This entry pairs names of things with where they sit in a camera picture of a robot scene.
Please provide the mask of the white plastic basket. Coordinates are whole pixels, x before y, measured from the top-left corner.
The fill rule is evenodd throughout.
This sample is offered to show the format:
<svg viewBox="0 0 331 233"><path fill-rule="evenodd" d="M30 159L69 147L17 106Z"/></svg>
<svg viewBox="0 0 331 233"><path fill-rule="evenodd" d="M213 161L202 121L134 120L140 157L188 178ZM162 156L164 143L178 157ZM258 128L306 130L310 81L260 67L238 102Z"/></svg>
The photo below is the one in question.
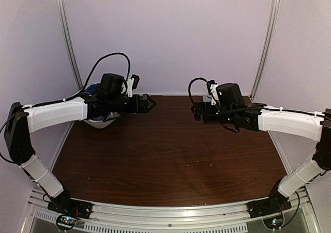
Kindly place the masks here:
<svg viewBox="0 0 331 233"><path fill-rule="evenodd" d="M96 128L96 129L103 129L108 127L112 124L116 119L118 119L120 115L118 113L111 113L105 121L103 121L103 117L99 117L96 120L83 120L86 124Z"/></svg>

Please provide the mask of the grey long sleeve shirt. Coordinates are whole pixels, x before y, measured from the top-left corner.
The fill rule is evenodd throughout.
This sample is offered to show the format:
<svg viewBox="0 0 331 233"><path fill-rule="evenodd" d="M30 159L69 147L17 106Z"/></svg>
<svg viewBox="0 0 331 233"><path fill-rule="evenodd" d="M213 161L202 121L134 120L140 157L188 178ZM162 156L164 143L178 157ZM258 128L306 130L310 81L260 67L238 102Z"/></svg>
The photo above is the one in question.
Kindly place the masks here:
<svg viewBox="0 0 331 233"><path fill-rule="evenodd" d="M203 95L202 99L203 99L203 102L206 102L206 103L211 103L211 101L212 101L212 97L207 94Z"/></svg>

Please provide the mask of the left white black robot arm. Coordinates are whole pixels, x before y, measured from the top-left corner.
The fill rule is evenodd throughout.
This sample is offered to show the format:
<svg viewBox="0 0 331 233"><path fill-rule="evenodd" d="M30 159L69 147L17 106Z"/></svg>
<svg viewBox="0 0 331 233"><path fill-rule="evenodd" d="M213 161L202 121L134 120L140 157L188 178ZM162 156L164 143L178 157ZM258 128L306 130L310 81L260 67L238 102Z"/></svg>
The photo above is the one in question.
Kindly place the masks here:
<svg viewBox="0 0 331 233"><path fill-rule="evenodd" d="M148 113L156 102L148 94L134 94L139 76L125 79L115 74L104 74L99 83L66 98L40 105L11 105L7 122L2 127L9 153L9 162L20 166L54 199L62 214L74 210L74 202L66 197L61 182L37 157L31 134L54 125L84 121L94 128L105 128L122 114Z"/></svg>

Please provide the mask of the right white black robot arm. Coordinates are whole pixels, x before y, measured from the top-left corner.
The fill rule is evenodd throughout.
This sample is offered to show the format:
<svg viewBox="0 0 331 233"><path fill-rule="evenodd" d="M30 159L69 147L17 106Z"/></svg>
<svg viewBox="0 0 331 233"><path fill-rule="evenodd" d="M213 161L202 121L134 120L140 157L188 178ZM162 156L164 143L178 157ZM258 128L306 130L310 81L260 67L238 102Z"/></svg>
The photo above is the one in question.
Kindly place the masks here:
<svg viewBox="0 0 331 233"><path fill-rule="evenodd" d="M330 110L308 112L274 107L263 103L247 105L239 85L206 81L208 100L195 101L190 94L195 120L217 121L234 133L241 129L278 133L316 143L315 152L281 178L265 202L265 209L276 213L299 188L330 171Z"/></svg>

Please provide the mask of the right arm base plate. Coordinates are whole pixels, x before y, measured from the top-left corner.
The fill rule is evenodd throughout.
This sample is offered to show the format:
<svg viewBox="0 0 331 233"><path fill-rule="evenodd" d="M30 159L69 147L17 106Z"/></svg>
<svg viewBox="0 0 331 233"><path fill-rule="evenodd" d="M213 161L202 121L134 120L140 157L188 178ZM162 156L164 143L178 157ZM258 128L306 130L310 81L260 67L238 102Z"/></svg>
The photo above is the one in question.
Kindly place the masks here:
<svg viewBox="0 0 331 233"><path fill-rule="evenodd" d="M269 230L279 230L285 224L284 211L292 208L288 200L280 202L277 198L253 200L247 203L251 219L261 217Z"/></svg>

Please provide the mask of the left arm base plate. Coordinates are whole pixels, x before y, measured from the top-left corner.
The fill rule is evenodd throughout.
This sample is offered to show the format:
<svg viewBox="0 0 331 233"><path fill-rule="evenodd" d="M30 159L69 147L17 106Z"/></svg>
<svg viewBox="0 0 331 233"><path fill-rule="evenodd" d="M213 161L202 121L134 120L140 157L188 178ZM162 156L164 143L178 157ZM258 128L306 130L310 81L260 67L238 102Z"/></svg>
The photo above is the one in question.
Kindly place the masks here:
<svg viewBox="0 0 331 233"><path fill-rule="evenodd" d="M60 206L54 199L49 198L48 210L59 213L55 219L56 227L63 232L73 230L82 224L83 219L89 219L92 212L92 204L86 201L70 199L69 208Z"/></svg>

